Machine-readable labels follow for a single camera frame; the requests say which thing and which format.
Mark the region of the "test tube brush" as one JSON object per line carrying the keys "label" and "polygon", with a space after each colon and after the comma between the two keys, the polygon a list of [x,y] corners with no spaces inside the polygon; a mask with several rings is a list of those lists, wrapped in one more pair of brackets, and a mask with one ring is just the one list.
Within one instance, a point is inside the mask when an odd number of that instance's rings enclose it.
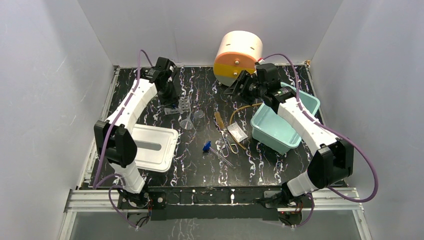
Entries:
{"label": "test tube brush", "polygon": [[221,134],[221,137],[222,137],[224,144],[229,145],[229,142],[228,142],[227,137],[226,137],[225,132],[224,132],[225,125],[224,125],[222,117],[221,117],[221,115],[218,111],[214,112],[214,118],[215,118],[215,122],[218,126],[218,129],[219,129],[219,132]]}

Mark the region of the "small white sachet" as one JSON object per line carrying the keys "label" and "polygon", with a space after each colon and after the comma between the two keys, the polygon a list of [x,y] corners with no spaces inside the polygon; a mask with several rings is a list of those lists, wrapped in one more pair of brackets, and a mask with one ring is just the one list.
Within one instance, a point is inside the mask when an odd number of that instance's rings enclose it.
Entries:
{"label": "small white sachet", "polygon": [[237,122],[230,124],[227,127],[227,130],[238,143],[248,138],[248,135],[243,131],[243,129],[238,125]]}

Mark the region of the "metal scissors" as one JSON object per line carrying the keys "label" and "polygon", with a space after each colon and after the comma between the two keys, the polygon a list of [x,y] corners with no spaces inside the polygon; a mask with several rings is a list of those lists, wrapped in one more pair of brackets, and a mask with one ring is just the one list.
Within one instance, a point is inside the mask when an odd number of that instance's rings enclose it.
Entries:
{"label": "metal scissors", "polygon": [[223,130],[220,131],[220,134],[221,134],[221,139],[223,141],[223,147],[220,150],[222,155],[226,158],[230,155],[230,152],[233,153],[233,154],[238,154],[239,149],[238,149],[237,144],[230,143]]}

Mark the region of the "blue plastic clamp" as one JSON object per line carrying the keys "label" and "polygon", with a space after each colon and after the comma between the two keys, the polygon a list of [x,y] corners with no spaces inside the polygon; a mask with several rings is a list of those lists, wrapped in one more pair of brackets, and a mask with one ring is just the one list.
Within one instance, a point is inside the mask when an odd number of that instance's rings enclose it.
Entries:
{"label": "blue plastic clamp", "polygon": [[203,146],[203,148],[202,148],[202,151],[203,151],[204,153],[208,153],[210,150],[211,150],[211,141],[207,141],[207,142],[204,144],[204,146]]}

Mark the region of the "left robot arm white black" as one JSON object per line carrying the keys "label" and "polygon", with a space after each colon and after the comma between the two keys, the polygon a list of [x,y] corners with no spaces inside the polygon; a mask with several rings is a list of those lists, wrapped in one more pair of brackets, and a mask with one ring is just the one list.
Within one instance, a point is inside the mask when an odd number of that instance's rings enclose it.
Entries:
{"label": "left robot arm white black", "polygon": [[98,120],[94,127],[94,139],[99,156],[98,169],[104,161],[123,180],[123,192],[142,197],[147,185],[141,176],[136,156],[138,147],[132,136],[136,123],[147,104],[155,97],[165,108],[179,106],[173,78],[176,65],[165,57],[158,57],[152,67],[137,68],[136,79],[117,109],[106,118]]}

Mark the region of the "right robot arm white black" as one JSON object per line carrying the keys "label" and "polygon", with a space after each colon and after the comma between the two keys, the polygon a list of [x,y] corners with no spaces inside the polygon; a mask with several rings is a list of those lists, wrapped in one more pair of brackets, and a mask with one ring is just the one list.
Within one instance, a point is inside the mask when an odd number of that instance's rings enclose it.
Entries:
{"label": "right robot arm white black", "polygon": [[326,188],[353,173],[352,144],[319,126],[319,120],[301,102],[299,92],[282,86],[274,64],[257,64],[254,73],[242,70],[224,94],[247,104],[262,100],[290,124],[313,154],[305,172],[284,182],[279,193],[258,199],[259,204],[268,208],[272,204],[287,206],[291,202],[297,203],[306,194]]}

